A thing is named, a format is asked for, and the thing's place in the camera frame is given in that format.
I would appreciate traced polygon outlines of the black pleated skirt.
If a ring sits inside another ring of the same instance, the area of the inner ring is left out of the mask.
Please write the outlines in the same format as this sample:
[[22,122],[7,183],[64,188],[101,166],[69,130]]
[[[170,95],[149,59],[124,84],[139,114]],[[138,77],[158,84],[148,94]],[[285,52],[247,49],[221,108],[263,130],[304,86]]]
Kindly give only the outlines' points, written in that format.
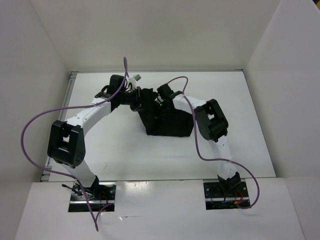
[[167,117],[155,117],[154,102],[160,95],[152,88],[140,90],[140,108],[137,112],[147,135],[179,138],[191,135],[194,127],[192,115],[176,109],[173,104],[174,97],[181,93],[181,91],[166,90],[162,99],[172,99],[172,109]]

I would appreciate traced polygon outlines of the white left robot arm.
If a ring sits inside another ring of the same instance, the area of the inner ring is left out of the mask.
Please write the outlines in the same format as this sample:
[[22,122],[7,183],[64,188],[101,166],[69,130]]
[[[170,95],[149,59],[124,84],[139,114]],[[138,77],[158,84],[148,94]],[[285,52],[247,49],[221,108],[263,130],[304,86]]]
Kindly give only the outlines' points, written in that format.
[[85,161],[85,136],[100,120],[120,105],[137,109],[141,89],[137,82],[140,75],[132,77],[112,75],[109,84],[98,92],[92,102],[65,121],[56,120],[50,130],[47,154],[62,165],[78,183],[81,193],[88,200],[106,194],[107,189],[90,170]]

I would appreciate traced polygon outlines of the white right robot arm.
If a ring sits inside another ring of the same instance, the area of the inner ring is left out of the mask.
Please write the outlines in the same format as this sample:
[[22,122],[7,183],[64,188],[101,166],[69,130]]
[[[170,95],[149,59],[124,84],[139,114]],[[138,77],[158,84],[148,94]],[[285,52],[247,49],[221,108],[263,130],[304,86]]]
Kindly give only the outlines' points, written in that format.
[[154,134],[189,137],[194,132],[197,138],[199,133],[215,152],[212,161],[221,161],[217,171],[220,193],[225,197],[235,193],[241,178],[227,140],[229,123],[217,100],[189,98],[182,91],[174,92],[167,83],[157,89],[157,94],[154,110],[158,126]]

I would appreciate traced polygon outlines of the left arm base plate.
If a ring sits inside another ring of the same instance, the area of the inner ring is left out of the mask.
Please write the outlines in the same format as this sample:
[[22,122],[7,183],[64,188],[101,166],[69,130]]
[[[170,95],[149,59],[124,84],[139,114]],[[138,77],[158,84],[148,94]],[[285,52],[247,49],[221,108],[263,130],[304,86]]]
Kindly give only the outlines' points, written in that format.
[[[100,183],[103,189],[102,193],[99,193],[96,196],[88,193],[88,202],[93,212],[98,212],[103,207],[103,212],[113,212],[115,210],[115,196],[116,196],[116,186],[115,182],[101,182]],[[74,183],[71,188],[70,201],[68,212],[69,213],[83,213],[88,212],[89,208],[83,191],[78,183]]]

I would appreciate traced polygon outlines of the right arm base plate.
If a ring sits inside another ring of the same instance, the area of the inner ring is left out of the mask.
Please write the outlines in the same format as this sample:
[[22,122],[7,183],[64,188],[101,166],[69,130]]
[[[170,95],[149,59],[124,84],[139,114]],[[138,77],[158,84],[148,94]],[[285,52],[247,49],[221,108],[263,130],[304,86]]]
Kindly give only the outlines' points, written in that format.
[[251,202],[245,181],[229,193],[224,193],[217,180],[203,182],[206,210],[231,210],[249,207]]

